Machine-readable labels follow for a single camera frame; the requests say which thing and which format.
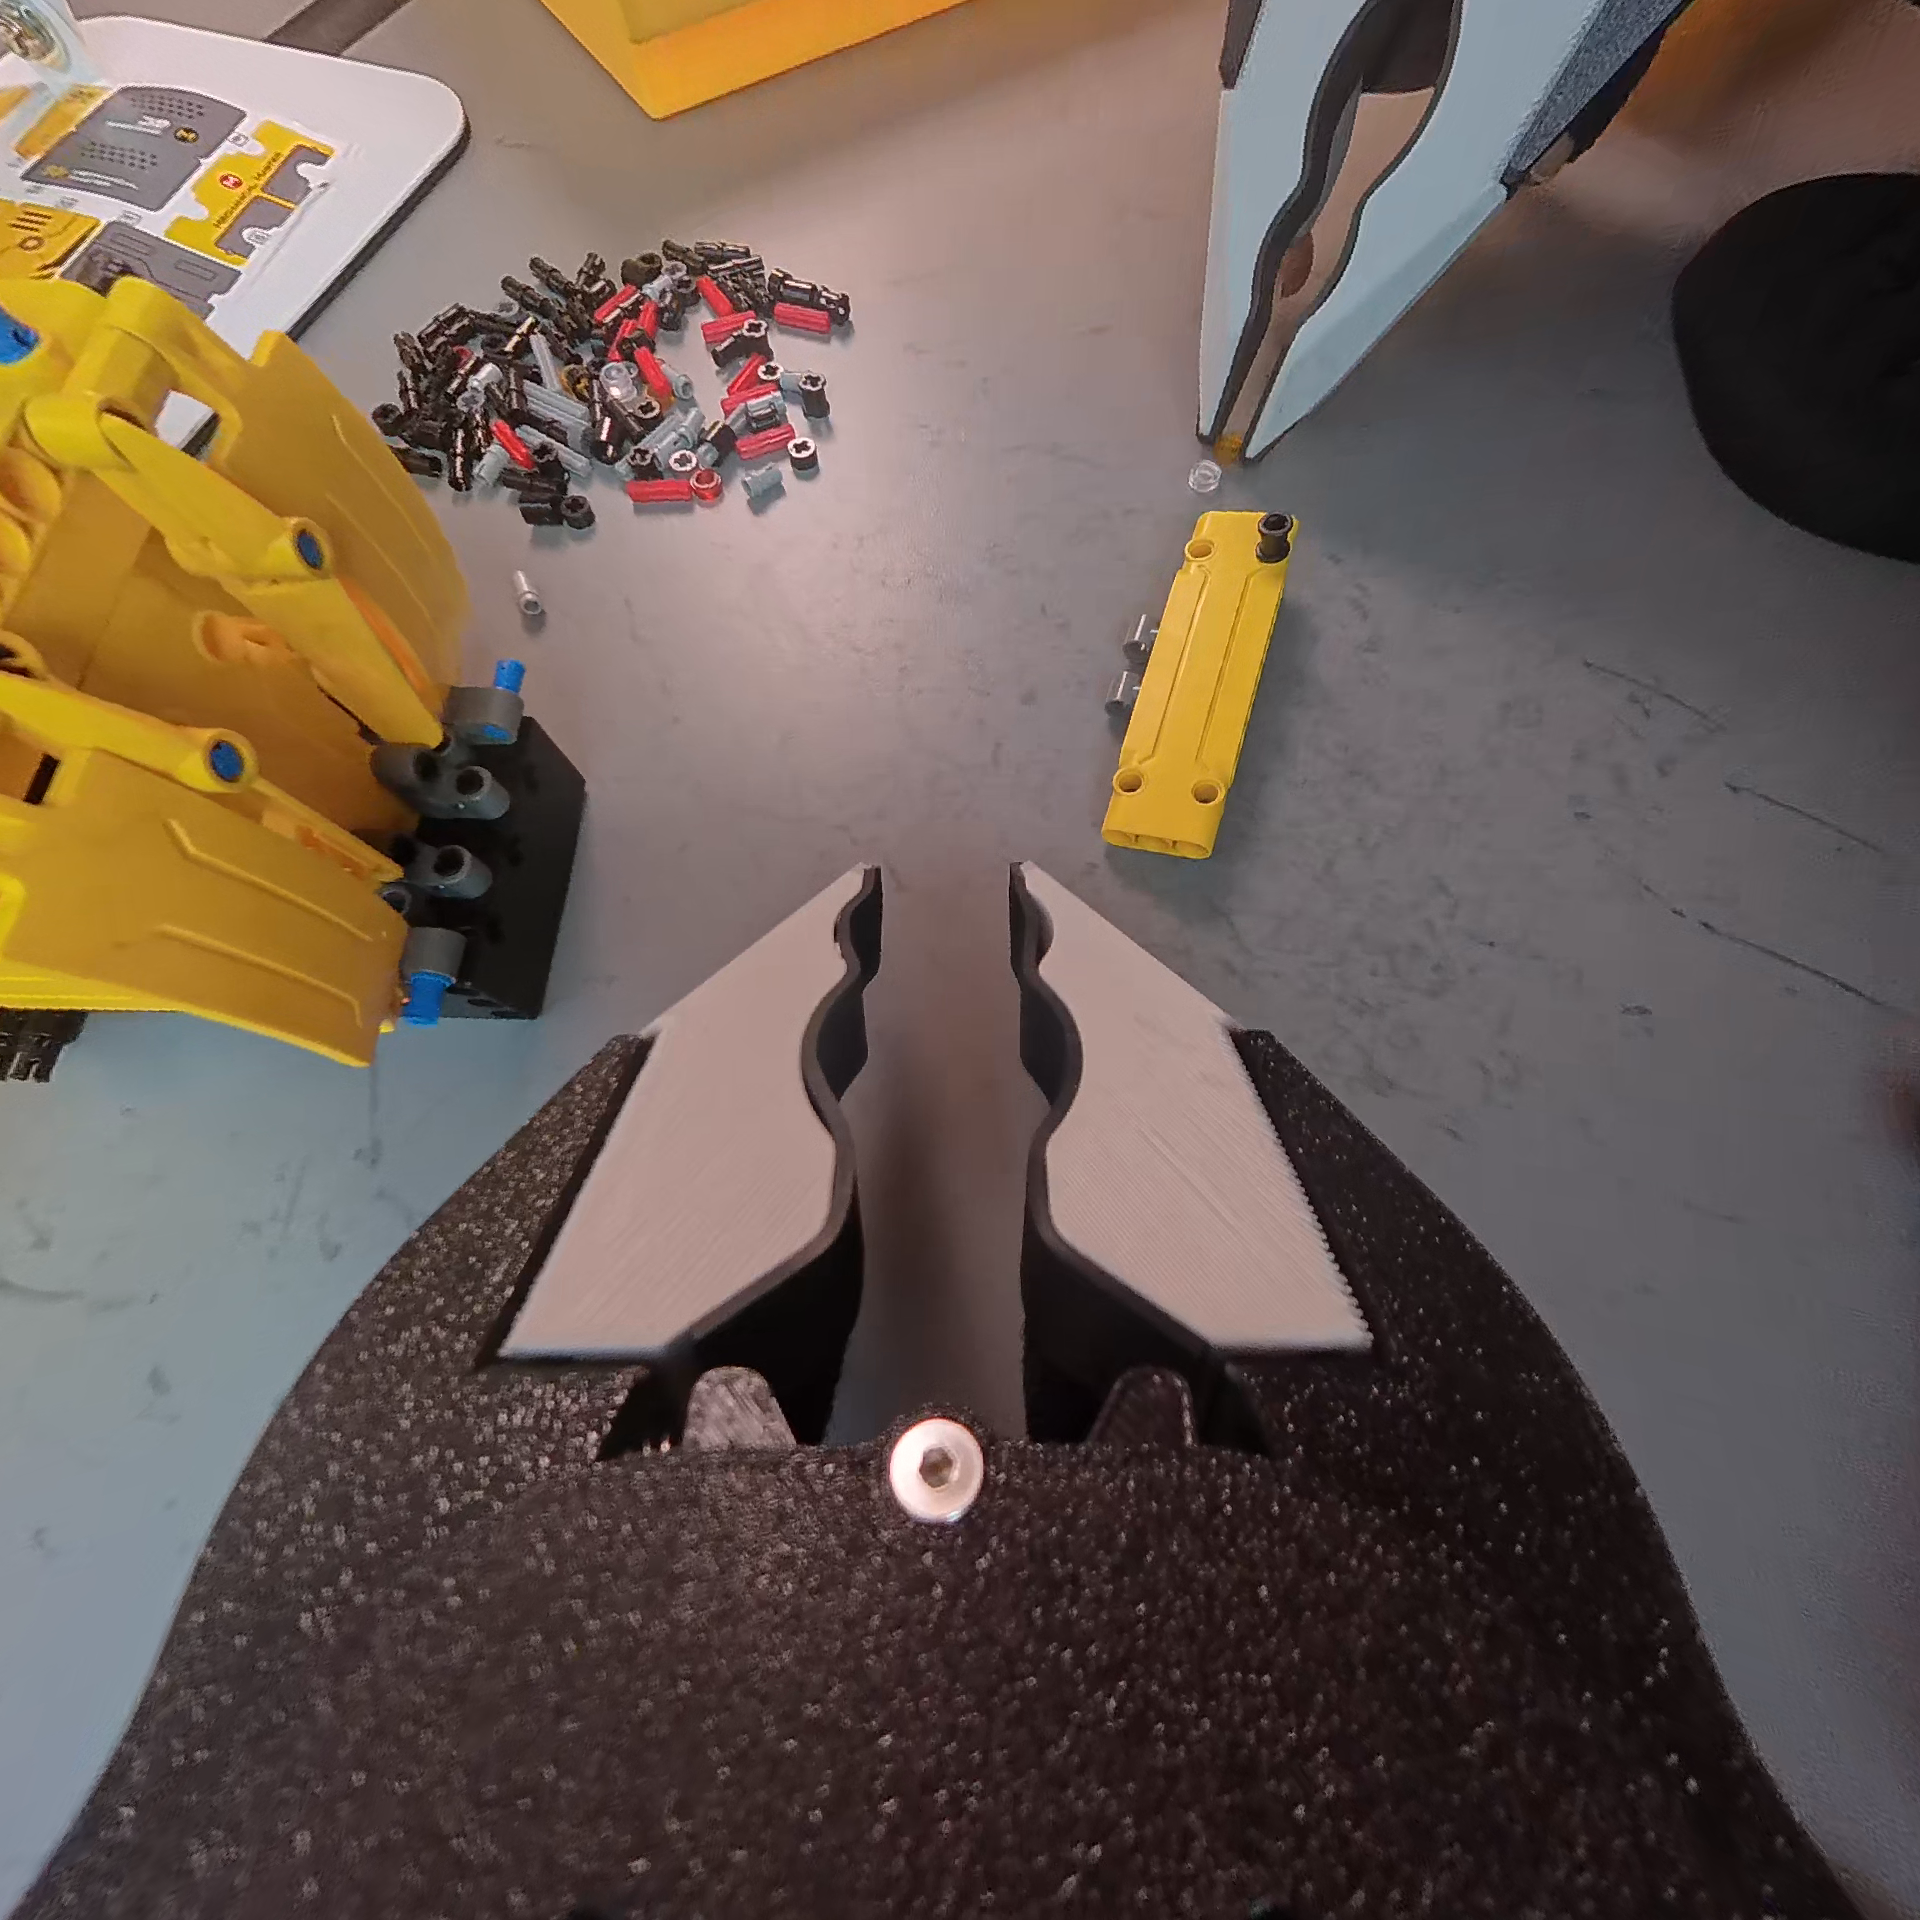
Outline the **black mesh cushion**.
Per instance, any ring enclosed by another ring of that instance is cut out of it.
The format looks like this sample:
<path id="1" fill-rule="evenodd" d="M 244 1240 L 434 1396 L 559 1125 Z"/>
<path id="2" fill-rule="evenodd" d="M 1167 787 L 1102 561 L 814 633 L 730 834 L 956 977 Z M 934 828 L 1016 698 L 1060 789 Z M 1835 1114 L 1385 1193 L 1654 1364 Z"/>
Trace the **black mesh cushion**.
<path id="1" fill-rule="evenodd" d="M 1918 177 L 1779 187 L 1672 291 L 1697 433 L 1791 525 L 1918 563 Z"/>

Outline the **yellow lego vehicle model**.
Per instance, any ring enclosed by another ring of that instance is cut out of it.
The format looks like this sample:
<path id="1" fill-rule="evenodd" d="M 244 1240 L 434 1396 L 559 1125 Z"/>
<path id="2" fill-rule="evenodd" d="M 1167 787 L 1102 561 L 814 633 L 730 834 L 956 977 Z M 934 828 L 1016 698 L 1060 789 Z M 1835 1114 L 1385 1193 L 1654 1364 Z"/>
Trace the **yellow lego vehicle model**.
<path id="1" fill-rule="evenodd" d="M 464 672 L 420 480 L 480 422 L 367 417 L 144 278 L 4 291 L 4 1076 L 91 1014 L 371 1065 L 535 1020 L 588 787 L 524 666 Z"/>

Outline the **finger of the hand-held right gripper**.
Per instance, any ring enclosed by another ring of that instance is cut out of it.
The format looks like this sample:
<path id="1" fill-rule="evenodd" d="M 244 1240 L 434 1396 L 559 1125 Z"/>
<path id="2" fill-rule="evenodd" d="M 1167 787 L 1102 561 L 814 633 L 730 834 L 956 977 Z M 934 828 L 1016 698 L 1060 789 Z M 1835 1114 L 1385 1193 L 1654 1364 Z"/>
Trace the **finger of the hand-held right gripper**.
<path id="1" fill-rule="evenodd" d="M 1195 428 L 1215 444 L 1255 422 L 1280 336 L 1306 292 L 1278 299 L 1287 248 L 1315 227 L 1355 97 L 1355 2 L 1232 2 L 1218 115 Z"/>
<path id="2" fill-rule="evenodd" d="M 1251 460 L 1307 418 L 1504 202 L 1503 169 L 1598 4 L 1359 4 L 1355 97 Z"/>

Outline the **instruction sheet on white stand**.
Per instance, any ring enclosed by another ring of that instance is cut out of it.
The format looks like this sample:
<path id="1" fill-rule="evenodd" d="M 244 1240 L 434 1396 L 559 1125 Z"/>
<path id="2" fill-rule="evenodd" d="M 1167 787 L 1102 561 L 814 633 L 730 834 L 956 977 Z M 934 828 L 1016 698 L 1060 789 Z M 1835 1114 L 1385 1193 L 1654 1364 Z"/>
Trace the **instruction sheet on white stand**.
<path id="1" fill-rule="evenodd" d="M 303 125 L 346 158 L 288 238 L 210 325 L 251 352 L 268 332 L 298 336 L 458 161 L 470 123 L 460 99 L 414 70 L 217 33 L 110 4 L 4 4 L 4 85 L 144 85 L 194 89 Z M 4 285 L 4 317 L 28 317 L 28 283 Z"/>

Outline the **pile of small lego connectors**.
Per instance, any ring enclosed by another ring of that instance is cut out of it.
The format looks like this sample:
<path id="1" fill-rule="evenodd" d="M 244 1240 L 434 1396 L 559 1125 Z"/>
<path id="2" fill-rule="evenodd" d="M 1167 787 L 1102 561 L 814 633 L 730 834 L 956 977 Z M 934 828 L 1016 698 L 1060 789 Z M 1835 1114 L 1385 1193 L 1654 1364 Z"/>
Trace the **pile of small lego connectors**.
<path id="1" fill-rule="evenodd" d="M 833 426 L 827 374 L 786 355 L 850 329 L 847 291 L 718 238 L 572 273 L 530 256 L 492 309 L 456 302 L 393 336 L 371 422 L 407 473 L 503 498 L 535 533 L 588 534 L 602 491 L 762 514 L 818 475 Z"/>

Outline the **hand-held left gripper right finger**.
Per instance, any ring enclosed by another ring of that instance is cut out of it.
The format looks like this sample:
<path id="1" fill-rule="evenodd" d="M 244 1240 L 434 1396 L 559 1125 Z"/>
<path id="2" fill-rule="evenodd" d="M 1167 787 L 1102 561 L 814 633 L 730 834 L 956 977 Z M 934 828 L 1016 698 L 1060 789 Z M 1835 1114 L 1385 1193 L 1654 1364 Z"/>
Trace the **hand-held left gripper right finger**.
<path id="1" fill-rule="evenodd" d="M 1254 1372 L 1376 1342 L 1244 1032 L 1042 866 L 1010 868 L 1008 913 L 1020 1059 L 1046 1102 L 1020 1256 L 1026 1436 L 1088 1441 L 1145 1369 L 1206 1438 L 1251 1446 Z"/>

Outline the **yellow lego panel piece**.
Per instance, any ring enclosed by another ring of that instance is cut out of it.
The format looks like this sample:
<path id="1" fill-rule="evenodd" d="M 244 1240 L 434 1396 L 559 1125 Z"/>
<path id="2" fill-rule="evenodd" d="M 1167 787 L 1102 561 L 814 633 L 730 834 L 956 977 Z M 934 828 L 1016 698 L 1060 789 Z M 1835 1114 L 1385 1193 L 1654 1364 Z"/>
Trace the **yellow lego panel piece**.
<path id="1" fill-rule="evenodd" d="M 1217 849 L 1287 586 L 1290 561 L 1258 564 L 1262 514 L 1206 512 L 1191 529 L 1134 668 L 1099 829 L 1112 849 L 1190 859 Z"/>

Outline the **lego instruction sheet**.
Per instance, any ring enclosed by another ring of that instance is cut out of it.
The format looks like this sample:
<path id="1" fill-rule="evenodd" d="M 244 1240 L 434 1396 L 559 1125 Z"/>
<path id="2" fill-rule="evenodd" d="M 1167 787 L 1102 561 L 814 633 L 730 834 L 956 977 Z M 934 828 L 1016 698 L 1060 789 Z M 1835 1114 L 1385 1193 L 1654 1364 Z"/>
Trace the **lego instruction sheet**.
<path id="1" fill-rule="evenodd" d="M 346 158 L 190 88 L 4 85 L 3 282 L 138 278 L 201 320 L 235 297 Z"/>

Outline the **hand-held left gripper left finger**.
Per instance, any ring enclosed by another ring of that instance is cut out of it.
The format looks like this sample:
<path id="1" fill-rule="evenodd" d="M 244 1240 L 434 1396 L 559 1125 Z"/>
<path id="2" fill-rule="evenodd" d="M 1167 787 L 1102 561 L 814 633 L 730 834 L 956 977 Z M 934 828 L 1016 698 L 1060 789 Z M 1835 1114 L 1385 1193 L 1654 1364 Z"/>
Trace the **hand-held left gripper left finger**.
<path id="1" fill-rule="evenodd" d="M 844 1099 L 881 918 L 881 868 L 852 866 L 649 1021 L 539 1230 L 492 1356 L 636 1366 L 614 1449 L 690 1438 L 727 1369 L 825 1441 L 862 1297 Z"/>

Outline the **yellow bin with lego parts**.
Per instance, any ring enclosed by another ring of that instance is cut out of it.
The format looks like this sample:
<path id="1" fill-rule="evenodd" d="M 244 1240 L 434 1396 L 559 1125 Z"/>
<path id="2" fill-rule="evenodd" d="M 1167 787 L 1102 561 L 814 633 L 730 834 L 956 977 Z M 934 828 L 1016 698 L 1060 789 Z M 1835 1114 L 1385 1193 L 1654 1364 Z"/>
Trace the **yellow bin with lego parts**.
<path id="1" fill-rule="evenodd" d="M 544 2 L 651 118 L 775 81 L 956 2 Z"/>

